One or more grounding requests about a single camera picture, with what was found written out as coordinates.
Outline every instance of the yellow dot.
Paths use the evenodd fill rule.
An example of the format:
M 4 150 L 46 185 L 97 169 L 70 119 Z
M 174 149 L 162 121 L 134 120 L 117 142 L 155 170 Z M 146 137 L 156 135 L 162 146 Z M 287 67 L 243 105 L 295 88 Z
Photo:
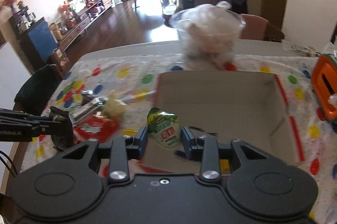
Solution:
M 308 134 L 311 138 L 318 138 L 321 132 L 317 125 L 311 125 L 308 129 Z
M 268 67 L 262 66 L 262 67 L 260 67 L 260 72 L 271 73 L 271 70 Z
M 139 90 L 136 91 L 136 94 L 134 95 L 134 97 L 136 99 L 138 99 L 138 100 L 142 100 L 142 99 L 146 98 L 146 96 L 148 95 L 149 91 L 150 90 L 146 89 L 146 88 L 139 89 Z
M 295 97 L 299 100 L 303 100 L 304 99 L 304 92 L 301 89 L 296 89 L 294 91 Z
M 118 78 L 123 78 L 126 77 L 130 72 L 129 68 L 122 68 L 117 72 L 117 77 Z
M 77 94 L 74 96 L 74 103 L 78 103 L 82 101 L 82 94 Z
M 221 173 L 230 169 L 230 165 L 227 159 L 220 159 L 220 169 Z
M 43 156 L 44 151 L 43 151 L 43 146 L 40 146 L 37 150 L 36 150 L 36 156 L 38 158 L 40 158 L 41 156 Z
M 31 141 L 31 143 L 34 143 L 34 142 L 35 142 L 35 140 L 37 140 L 37 137 L 32 137 L 32 141 Z
M 56 103 L 55 103 L 55 105 L 56 106 L 59 106 L 59 105 L 61 105 L 62 104 L 62 101 L 63 101 L 63 99 L 61 98 L 61 99 L 59 99 L 59 100 L 57 100 L 56 101 Z
M 309 214 L 309 217 L 312 219 L 312 220 L 315 220 L 315 213 L 314 212 L 311 212 Z
M 123 136 L 135 136 L 136 133 L 137 133 L 137 131 L 133 130 L 133 129 L 126 129 L 126 130 L 122 131 Z
M 81 88 L 82 84 L 83 84 L 82 80 L 76 80 L 72 85 L 72 89 L 77 91 L 79 88 Z

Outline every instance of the green drink pouch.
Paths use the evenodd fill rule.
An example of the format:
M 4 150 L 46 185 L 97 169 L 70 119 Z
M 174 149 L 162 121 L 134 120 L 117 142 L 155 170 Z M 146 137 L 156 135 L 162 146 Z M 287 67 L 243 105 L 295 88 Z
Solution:
M 175 148 L 180 144 L 180 123 L 173 113 L 152 108 L 147 116 L 150 136 L 165 148 Z

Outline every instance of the orange container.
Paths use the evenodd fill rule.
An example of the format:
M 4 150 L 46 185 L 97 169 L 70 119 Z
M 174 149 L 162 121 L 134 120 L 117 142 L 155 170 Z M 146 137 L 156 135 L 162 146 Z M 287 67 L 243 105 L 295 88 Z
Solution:
M 312 72 L 311 85 L 320 100 L 325 118 L 337 122 L 337 109 L 328 102 L 329 97 L 337 92 L 337 59 L 323 54 Z

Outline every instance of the polka dot tablecloth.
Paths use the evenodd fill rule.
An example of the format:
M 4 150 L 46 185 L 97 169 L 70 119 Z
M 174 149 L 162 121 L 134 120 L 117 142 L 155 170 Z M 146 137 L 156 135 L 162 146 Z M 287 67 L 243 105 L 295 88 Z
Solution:
M 323 116 L 319 102 L 312 92 L 310 75 L 317 59 L 303 57 L 262 57 L 237 55 L 231 70 L 274 73 L 284 88 L 288 114 L 296 124 L 303 149 L 303 161 L 298 165 L 316 180 L 319 195 L 310 217 L 318 223 L 337 223 L 337 134 Z M 82 102 L 82 90 L 93 90 L 107 96 L 114 90 L 127 105 L 124 121 L 116 134 L 135 134 L 146 124 L 152 94 L 158 74 L 182 69 L 211 70 L 204 60 L 184 61 L 176 54 L 94 59 L 76 63 L 51 97 L 55 105 L 73 113 Z M 56 154 L 50 136 L 40 136 L 29 144 L 22 170 Z M 100 175 L 106 172 L 103 161 Z M 132 163 L 131 172 L 141 171 Z

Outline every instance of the blue panel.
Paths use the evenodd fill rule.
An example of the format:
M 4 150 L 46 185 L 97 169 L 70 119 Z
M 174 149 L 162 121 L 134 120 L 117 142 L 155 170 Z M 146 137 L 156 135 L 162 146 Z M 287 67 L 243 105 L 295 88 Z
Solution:
M 47 23 L 43 20 L 28 33 L 28 36 L 35 49 L 38 51 L 41 59 L 44 62 L 47 62 L 49 56 L 53 53 L 53 50 L 58 47 Z

